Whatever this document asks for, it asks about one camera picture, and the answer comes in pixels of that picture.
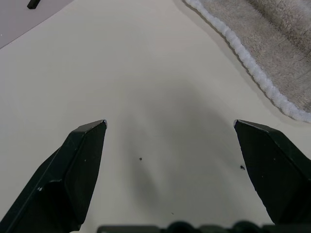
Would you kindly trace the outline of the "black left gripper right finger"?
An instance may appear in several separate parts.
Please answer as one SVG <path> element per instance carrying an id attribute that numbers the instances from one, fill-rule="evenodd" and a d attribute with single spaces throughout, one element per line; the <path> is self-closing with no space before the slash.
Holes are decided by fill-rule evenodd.
<path id="1" fill-rule="evenodd" d="M 275 224 L 311 224 L 311 160 L 281 131 L 236 120 L 248 176 Z"/>

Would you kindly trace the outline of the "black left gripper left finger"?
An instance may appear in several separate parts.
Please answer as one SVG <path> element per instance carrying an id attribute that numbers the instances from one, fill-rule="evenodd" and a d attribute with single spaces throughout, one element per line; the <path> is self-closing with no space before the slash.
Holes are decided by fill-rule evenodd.
<path id="1" fill-rule="evenodd" d="M 106 120 L 73 130 L 35 171 L 0 221 L 0 233 L 71 233 L 86 219 L 97 182 Z"/>

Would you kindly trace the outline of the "beige fluffy towel white trim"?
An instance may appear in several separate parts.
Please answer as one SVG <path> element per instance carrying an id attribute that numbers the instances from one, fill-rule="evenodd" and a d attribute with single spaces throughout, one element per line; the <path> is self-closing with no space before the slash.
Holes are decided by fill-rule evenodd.
<path id="1" fill-rule="evenodd" d="M 311 0 L 183 0 L 285 115 L 311 123 Z"/>

